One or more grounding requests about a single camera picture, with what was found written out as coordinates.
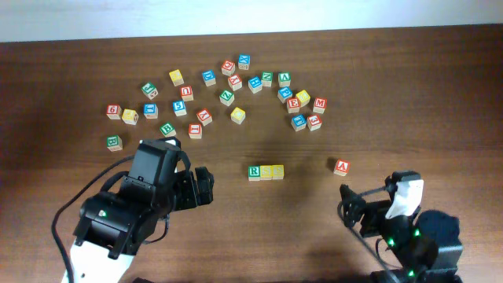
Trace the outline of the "green R block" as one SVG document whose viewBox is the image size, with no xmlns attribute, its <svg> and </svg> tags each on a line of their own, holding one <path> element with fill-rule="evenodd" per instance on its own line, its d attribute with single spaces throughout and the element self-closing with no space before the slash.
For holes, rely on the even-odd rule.
<svg viewBox="0 0 503 283">
<path fill-rule="evenodd" d="M 260 166 L 250 166 L 248 168 L 248 180 L 249 181 L 260 181 Z"/>
</svg>

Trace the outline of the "yellow S block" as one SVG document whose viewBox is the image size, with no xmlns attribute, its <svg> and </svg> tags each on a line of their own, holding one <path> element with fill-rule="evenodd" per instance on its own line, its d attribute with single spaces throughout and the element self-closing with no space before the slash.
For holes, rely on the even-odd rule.
<svg viewBox="0 0 503 283">
<path fill-rule="evenodd" d="M 283 179 L 285 176 L 285 167 L 283 164 L 275 164 L 272 168 L 272 179 Z"/>
<path fill-rule="evenodd" d="M 273 170 L 271 165 L 260 165 L 259 171 L 261 180 L 271 180 L 273 178 Z"/>
</svg>

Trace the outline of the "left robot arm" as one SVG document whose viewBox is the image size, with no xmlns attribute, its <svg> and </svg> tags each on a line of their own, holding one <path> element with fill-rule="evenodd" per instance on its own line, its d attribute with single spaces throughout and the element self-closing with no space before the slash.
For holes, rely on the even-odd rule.
<svg viewBox="0 0 503 283">
<path fill-rule="evenodd" d="M 121 171 L 83 202 L 69 250 L 62 249 L 64 282 L 118 282 L 157 223 L 175 211 L 213 201 L 214 176 L 192 168 L 177 138 L 140 141 Z"/>
</svg>

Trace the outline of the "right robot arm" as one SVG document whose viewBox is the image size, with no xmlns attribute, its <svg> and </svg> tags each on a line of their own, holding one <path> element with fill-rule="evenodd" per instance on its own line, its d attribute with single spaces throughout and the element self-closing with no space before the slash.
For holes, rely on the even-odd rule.
<svg viewBox="0 0 503 283">
<path fill-rule="evenodd" d="M 340 186 L 338 216 L 382 267 L 369 275 L 371 282 L 462 281 L 460 220 L 443 211 L 421 211 L 423 191 L 416 171 L 395 171 L 383 186 L 363 193 Z"/>
</svg>

